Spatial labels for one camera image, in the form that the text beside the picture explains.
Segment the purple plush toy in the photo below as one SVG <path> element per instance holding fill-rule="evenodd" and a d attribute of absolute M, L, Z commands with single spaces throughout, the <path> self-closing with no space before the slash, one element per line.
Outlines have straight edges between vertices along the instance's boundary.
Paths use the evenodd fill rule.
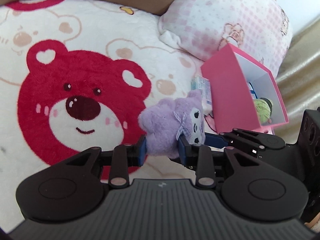
<path fill-rule="evenodd" d="M 146 133 L 148 155 L 178 158 L 180 136 L 185 136 L 190 144 L 205 141 L 201 91 L 191 90 L 185 98 L 160 100 L 140 113 L 138 123 Z"/>

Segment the blue wet wipes pack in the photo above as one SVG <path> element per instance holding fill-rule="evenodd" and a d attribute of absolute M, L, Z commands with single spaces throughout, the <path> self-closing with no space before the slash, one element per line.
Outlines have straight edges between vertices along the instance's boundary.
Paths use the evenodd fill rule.
<path fill-rule="evenodd" d="M 251 94 L 252 99 L 253 100 L 258 99 L 257 94 L 256 94 L 256 92 L 255 92 L 255 90 L 253 88 L 253 85 L 250 82 L 248 82 L 247 85 L 248 85 L 249 92 Z"/>

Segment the green yarn ball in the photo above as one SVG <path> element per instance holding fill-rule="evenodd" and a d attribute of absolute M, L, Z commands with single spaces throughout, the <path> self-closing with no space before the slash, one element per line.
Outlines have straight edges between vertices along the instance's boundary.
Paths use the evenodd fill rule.
<path fill-rule="evenodd" d="M 273 102 L 267 98 L 259 98 L 254 99 L 253 103 L 257 112 L 259 122 L 261 124 L 270 122 L 273 110 Z"/>

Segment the pink open box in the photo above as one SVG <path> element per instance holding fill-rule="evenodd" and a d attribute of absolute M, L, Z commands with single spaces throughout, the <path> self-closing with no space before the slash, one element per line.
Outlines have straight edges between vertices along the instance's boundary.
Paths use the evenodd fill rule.
<path fill-rule="evenodd" d="M 217 132 L 234 128 L 264 132 L 289 122 L 271 71 L 241 49 L 224 46 L 201 66 L 201 72 L 210 81 Z M 273 102 L 270 122 L 259 121 L 249 84 L 258 98 Z"/>

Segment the small tissue pack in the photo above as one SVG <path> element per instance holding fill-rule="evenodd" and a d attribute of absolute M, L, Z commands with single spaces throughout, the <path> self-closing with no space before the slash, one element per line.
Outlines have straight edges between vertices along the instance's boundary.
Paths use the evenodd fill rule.
<path fill-rule="evenodd" d="M 210 81 L 200 75 L 197 75 L 191 81 L 191 90 L 201 91 L 204 115 L 212 114 L 213 104 Z"/>

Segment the beige satin bedsheet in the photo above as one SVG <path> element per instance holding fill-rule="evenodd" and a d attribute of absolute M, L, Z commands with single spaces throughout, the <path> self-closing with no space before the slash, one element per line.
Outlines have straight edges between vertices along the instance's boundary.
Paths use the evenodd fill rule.
<path fill-rule="evenodd" d="M 319 107 L 319 19 L 293 38 L 276 82 L 289 123 L 276 128 L 275 134 L 294 143 L 304 110 Z"/>

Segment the red bear fleece blanket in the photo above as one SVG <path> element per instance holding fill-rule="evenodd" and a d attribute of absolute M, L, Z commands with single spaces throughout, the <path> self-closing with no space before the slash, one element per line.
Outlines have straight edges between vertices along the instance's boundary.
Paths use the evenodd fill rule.
<path fill-rule="evenodd" d="M 134 144 L 137 118 L 182 98 L 202 61 L 159 39 L 156 15 L 93 0 L 1 6 L 1 228 L 23 217 L 16 188 L 92 146 Z"/>

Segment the pink checked pillow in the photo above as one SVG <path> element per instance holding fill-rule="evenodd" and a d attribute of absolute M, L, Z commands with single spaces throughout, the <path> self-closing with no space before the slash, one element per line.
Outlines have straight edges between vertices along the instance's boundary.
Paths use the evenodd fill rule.
<path fill-rule="evenodd" d="M 289 18 L 276 0 L 174 0 L 158 28 L 161 41 L 202 61 L 231 44 L 273 76 L 293 36 Z"/>

